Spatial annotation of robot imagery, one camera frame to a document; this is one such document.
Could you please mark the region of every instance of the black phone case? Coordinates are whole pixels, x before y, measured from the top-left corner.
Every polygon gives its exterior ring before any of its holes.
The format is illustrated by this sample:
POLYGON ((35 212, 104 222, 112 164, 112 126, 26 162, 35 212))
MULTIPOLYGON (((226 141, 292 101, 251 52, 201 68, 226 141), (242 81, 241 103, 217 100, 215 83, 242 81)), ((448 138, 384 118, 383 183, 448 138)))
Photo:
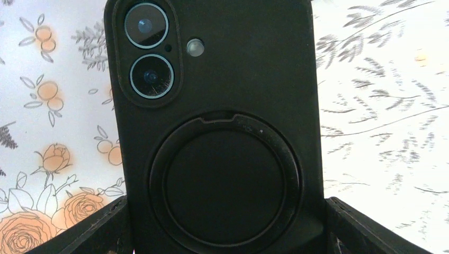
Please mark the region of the black phone case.
POLYGON ((104 17, 136 253, 324 252, 310 2, 151 1, 169 32, 146 50, 124 32, 142 2, 109 0, 104 17), (192 38, 199 57, 186 53, 192 38), (153 100, 129 78, 150 53, 175 76, 153 100))

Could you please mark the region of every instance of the camera module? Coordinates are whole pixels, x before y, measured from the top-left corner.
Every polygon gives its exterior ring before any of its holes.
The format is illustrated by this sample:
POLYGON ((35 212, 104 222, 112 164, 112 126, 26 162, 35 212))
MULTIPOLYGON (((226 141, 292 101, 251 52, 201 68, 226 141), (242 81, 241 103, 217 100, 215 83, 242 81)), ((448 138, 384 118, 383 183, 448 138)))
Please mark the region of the camera module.
POLYGON ((167 36, 167 15, 155 4, 138 4, 125 17, 125 33, 135 46, 142 49, 154 48, 167 36))
POLYGON ((173 86, 174 71, 167 59, 149 54, 137 59, 130 71, 131 86, 147 99, 161 98, 173 86))

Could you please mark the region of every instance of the orange rose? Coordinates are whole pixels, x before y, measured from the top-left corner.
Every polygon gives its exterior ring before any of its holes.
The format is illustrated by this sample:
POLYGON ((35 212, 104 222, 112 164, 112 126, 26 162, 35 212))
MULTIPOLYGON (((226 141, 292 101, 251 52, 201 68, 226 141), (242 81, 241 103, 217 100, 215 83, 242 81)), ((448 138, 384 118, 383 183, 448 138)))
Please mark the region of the orange rose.
POLYGON ((62 144, 52 144, 43 155, 42 167, 47 172, 58 172, 67 167, 70 160, 70 152, 62 144))
POLYGON ((13 214, 0 222, 0 253, 25 253, 56 236, 51 218, 34 210, 13 214))
POLYGON ((102 207, 103 198, 83 192, 69 198, 64 208, 57 210, 51 221, 59 229, 68 229, 102 207))

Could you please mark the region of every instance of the floral tablecloth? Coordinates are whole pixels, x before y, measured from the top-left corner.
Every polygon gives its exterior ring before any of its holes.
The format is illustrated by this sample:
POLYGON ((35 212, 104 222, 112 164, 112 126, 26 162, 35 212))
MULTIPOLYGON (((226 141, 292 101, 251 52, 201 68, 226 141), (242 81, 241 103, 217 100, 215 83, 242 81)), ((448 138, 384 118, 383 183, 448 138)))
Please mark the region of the floral tablecloth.
MULTIPOLYGON (((105 0, 2 0, 0 254, 125 194, 105 0)), ((314 0, 326 196, 449 252, 449 1, 314 0)))

